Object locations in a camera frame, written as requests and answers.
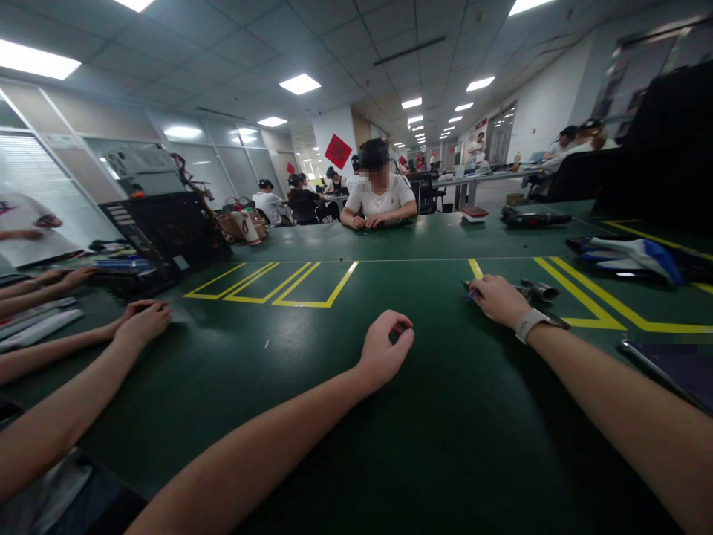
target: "green workbench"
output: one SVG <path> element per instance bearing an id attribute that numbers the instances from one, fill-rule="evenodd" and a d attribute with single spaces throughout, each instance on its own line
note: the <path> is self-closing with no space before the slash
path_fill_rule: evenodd
<path id="1" fill-rule="evenodd" d="M 356 364 L 368 326 L 393 308 L 416 331 L 399 374 L 348 414 L 238 532 L 675 531 L 543 361 L 467 302 L 460 283 L 480 268 L 561 288 L 552 311 L 622 361 L 622 333 L 680 338 L 713 325 L 709 288 L 615 280 L 564 244 L 611 233 L 622 231 L 596 217 L 510 230 L 496 215 L 478 226 L 457 213 L 372 233 L 340 224 L 271 230 L 262 244 L 235 247 L 232 259 L 162 296 L 175 321 L 79 445 L 150 499 L 230 430 Z M 79 300 L 87 316 L 62 335 L 120 311 L 102 291 Z M 629 319 L 632 311 L 645 328 Z M 0 392 L 27 409 L 100 350 Z"/>

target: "red poster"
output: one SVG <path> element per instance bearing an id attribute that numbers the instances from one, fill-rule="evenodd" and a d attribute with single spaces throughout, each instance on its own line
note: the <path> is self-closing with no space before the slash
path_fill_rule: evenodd
<path id="1" fill-rule="evenodd" d="M 331 141 L 329 142 L 329 146 L 327 147 L 327 151 L 325 152 L 325 157 L 327 157 L 327 159 L 334 165 L 343 169 L 350 154 L 351 147 L 344 141 L 340 140 L 336 134 L 333 135 Z"/>

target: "power tool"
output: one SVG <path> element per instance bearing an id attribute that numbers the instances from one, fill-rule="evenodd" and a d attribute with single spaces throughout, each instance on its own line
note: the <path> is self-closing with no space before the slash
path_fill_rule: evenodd
<path id="1" fill-rule="evenodd" d="M 538 228 L 547 227 L 553 224 L 565 224 L 572 221 L 571 215 L 565 214 L 541 214 L 541 213 L 520 213 L 515 208 L 504 206 L 502 220 L 508 227 L 517 228 Z"/>

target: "white watch strap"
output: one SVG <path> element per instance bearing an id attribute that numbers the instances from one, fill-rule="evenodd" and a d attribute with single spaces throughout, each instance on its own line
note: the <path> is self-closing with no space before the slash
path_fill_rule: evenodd
<path id="1" fill-rule="evenodd" d="M 527 335 L 532 331 L 535 325 L 542 322 L 550 323 L 550 318 L 533 308 L 518 322 L 518 328 L 515 330 L 515 335 L 518 337 L 518 340 L 523 344 L 527 344 Z"/>

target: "window blind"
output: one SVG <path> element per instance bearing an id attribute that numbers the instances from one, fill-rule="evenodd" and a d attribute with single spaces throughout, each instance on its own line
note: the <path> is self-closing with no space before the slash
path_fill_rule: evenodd
<path id="1" fill-rule="evenodd" d="M 80 247 L 119 236 L 31 134 L 0 132 L 0 182 L 52 210 L 57 232 Z"/>

